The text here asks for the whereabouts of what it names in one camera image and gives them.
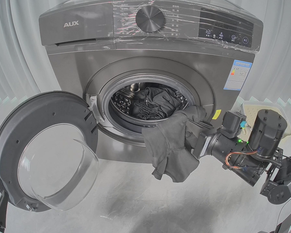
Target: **aux logo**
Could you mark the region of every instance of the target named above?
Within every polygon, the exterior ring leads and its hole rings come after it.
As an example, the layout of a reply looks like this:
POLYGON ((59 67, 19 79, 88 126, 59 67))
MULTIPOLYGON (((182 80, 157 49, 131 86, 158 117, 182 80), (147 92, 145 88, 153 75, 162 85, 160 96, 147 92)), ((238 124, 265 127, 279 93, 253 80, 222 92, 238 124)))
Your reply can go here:
POLYGON ((79 25, 78 21, 73 21, 73 22, 66 22, 64 27, 71 27, 71 26, 75 26, 75 25, 79 25))

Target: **black cylindrical motor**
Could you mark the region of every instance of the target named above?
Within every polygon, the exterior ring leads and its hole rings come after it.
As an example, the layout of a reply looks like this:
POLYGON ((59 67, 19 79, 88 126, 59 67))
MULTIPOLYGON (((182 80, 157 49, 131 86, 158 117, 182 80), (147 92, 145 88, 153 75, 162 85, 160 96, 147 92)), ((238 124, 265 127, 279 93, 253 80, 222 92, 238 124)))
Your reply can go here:
MULTIPOLYGON (((230 152, 246 151, 246 142, 241 142, 238 137, 229 139, 224 135, 220 135, 214 143, 211 155, 225 165, 225 157, 230 152)), ((233 154, 229 159, 232 166, 242 166, 242 169, 232 169, 239 177, 246 181, 251 186, 254 186, 260 175, 264 172, 268 163, 256 160, 249 155, 233 154)))
POLYGON ((247 150, 257 150, 258 160, 272 158, 287 128, 286 120, 273 110, 260 110, 257 114, 247 150))

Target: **washing machine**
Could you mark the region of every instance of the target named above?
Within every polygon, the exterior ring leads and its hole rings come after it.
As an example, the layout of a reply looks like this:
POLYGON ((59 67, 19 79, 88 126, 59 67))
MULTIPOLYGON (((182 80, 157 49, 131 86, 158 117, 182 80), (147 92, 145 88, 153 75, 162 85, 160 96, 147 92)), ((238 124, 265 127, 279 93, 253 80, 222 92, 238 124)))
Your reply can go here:
MULTIPOLYGON (((37 156, 27 153, 28 146, 38 149, 56 135, 61 141, 52 143, 55 149, 81 144, 98 158, 150 163, 141 130, 168 116, 133 114, 136 94, 149 86, 167 88, 178 109, 197 104, 205 108, 205 120, 219 127, 263 32, 262 21, 227 0, 68 0, 43 13, 39 27, 62 91, 30 98, 0 128, 0 191, 17 207, 36 212, 56 209, 69 194, 62 189, 74 185, 67 181, 59 191, 43 192, 36 192, 39 184, 27 185, 33 180, 26 174, 28 160, 37 156)), ((84 152, 75 158, 90 166, 84 152)), ((78 185, 76 176, 71 179, 78 185)))

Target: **gray cloth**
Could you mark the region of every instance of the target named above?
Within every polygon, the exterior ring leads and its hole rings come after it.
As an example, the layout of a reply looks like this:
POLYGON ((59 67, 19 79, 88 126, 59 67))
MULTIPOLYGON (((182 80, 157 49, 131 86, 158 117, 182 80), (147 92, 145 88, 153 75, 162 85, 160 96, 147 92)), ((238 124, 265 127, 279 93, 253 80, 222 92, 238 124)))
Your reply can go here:
POLYGON ((144 120, 163 119, 179 110, 180 103, 173 90, 167 87, 147 87, 133 101, 132 116, 144 120))
POLYGON ((195 105, 175 112, 155 127, 142 129, 156 179, 167 174, 173 182, 183 182, 198 167, 199 161, 191 154, 191 149, 196 145, 195 134, 198 135, 195 123, 205 117, 205 109, 195 105))

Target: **gray floor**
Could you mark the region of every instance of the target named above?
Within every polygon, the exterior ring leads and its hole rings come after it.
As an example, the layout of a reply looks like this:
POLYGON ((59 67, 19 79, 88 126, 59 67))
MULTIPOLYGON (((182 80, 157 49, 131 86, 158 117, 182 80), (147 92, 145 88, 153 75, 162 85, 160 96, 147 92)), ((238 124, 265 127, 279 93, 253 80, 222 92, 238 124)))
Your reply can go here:
MULTIPOLYGON (((0 105, 0 124, 16 106, 0 105)), ((285 108, 291 122, 291 107, 285 108)), ((291 138, 282 147, 291 155, 291 138)), ((250 187, 213 157, 180 184, 156 180, 150 164, 100 160, 96 183, 71 210, 34 213, 8 205, 6 232, 213 232, 274 230, 282 205, 259 195, 265 176, 250 187)), ((280 215, 291 212, 289 202, 280 215)))

